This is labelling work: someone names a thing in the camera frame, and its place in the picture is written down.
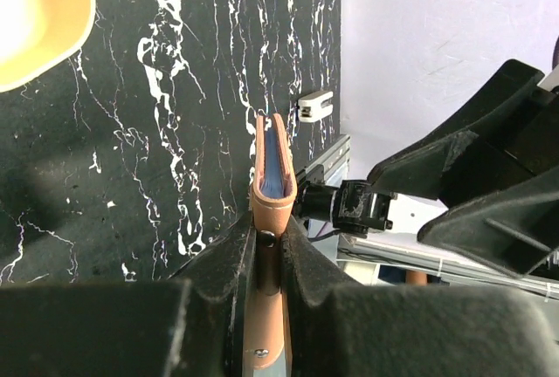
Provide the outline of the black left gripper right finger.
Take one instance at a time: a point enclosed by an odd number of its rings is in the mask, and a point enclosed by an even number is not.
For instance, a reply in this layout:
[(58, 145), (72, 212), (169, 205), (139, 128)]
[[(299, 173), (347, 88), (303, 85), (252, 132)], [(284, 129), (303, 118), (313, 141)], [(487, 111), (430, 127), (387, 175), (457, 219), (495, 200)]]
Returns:
[(373, 285), (323, 256), (291, 220), (281, 239), (292, 376), (555, 376), (558, 346), (522, 292)]

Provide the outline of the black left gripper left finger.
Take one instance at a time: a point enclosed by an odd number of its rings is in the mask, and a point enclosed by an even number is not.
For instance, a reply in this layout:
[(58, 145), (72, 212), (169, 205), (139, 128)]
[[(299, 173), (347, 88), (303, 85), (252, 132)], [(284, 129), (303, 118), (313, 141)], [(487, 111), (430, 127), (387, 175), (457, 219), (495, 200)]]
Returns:
[(2, 375), (251, 375), (255, 243), (245, 214), (168, 280), (3, 289)]

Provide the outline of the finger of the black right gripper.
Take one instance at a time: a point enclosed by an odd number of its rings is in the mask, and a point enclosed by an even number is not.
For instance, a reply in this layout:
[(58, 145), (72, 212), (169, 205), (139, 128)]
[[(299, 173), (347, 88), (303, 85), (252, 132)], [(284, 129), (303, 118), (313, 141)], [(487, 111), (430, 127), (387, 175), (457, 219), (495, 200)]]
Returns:
[(437, 200), (459, 160), (489, 137), (543, 80), (544, 73), (509, 59), (453, 115), (416, 141), (378, 162), (367, 181), (377, 189)]
[(450, 209), (426, 223), (418, 241), (522, 278), (558, 250), (558, 173)]

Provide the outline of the pink leather card holder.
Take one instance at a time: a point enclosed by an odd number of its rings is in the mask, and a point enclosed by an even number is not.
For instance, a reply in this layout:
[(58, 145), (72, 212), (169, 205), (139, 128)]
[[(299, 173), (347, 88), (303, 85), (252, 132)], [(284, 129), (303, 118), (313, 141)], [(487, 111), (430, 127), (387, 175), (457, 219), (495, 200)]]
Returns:
[(256, 244), (245, 352), (250, 369), (259, 371), (271, 366), (284, 347), (280, 240), (298, 188), (282, 117), (259, 116), (255, 138), (251, 207)]

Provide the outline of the tan oval plastic tray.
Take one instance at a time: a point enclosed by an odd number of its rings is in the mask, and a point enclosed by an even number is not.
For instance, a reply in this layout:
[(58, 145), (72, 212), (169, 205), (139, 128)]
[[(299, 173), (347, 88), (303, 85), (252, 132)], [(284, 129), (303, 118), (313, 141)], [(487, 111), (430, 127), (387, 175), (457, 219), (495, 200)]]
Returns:
[(93, 27), (95, 0), (1, 0), (1, 91), (73, 55)]

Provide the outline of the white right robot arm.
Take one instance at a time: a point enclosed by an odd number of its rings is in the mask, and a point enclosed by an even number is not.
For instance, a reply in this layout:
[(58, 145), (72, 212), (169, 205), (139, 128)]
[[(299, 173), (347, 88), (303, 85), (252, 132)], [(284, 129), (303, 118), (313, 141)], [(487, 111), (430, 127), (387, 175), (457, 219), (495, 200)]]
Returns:
[(389, 230), (398, 195), (445, 205), (418, 240), (509, 276), (541, 271), (558, 251), (558, 74), (506, 61), (452, 116), (364, 180), (298, 178), (294, 213), (362, 236)]

